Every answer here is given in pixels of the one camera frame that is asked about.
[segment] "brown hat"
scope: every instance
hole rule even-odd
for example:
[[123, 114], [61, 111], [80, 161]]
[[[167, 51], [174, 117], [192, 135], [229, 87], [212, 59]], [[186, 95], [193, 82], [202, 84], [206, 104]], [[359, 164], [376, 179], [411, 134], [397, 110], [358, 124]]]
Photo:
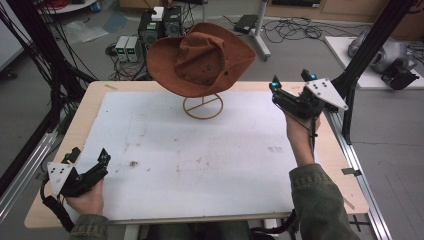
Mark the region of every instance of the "brown hat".
[[255, 60], [253, 49], [225, 28], [198, 23], [183, 37], [156, 41], [147, 53], [150, 75], [183, 97], [229, 89]]

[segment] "sleeve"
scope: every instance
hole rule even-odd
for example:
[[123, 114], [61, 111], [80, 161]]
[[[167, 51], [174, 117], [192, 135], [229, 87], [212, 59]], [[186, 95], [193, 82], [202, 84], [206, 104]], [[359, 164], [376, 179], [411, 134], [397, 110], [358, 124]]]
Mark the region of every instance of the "sleeve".
[[71, 231], [69, 240], [106, 240], [109, 220], [99, 215], [82, 215]]
[[298, 167], [290, 172], [290, 180], [302, 239], [359, 239], [339, 188], [321, 165]]

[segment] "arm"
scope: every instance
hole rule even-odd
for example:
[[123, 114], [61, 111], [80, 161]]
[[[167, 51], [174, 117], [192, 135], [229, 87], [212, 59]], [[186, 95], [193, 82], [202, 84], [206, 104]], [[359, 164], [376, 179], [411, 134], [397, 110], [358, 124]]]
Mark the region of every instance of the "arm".
[[106, 240], [109, 220], [103, 216], [103, 179], [90, 192], [66, 198], [80, 217], [71, 231], [70, 240]]
[[350, 228], [337, 185], [315, 163], [309, 133], [304, 127], [310, 125], [309, 121], [296, 121], [287, 114], [286, 121], [287, 136], [298, 165], [290, 172], [290, 180], [302, 239], [359, 239]]

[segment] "hand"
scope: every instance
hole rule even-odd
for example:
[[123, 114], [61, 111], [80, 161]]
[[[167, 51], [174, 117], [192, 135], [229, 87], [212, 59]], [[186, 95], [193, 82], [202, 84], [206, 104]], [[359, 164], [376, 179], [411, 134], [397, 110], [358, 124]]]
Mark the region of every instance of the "hand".
[[[297, 165], [300, 167], [315, 163], [309, 136], [311, 119], [299, 119], [286, 112], [284, 114], [286, 115], [287, 122], [287, 138], [292, 146]], [[320, 125], [321, 121], [318, 117], [315, 122], [315, 131], [318, 130]]]
[[100, 180], [89, 192], [79, 197], [67, 197], [66, 202], [80, 215], [103, 215], [103, 181]]

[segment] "white mounting plate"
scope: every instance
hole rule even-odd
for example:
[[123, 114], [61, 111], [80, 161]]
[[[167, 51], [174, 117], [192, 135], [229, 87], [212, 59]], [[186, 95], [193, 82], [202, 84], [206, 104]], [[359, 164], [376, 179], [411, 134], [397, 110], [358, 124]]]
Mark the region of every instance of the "white mounting plate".
[[68, 179], [71, 173], [72, 166], [65, 163], [47, 163], [47, 170], [49, 171], [49, 178], [52, 186], [53, 195], [57, 196], [62, 190], [63, 184]]
[[344, 111], [349, 109], [328, 78], [306, 82], [306, 87], [309, 88], [317, 98], [339, 107]]

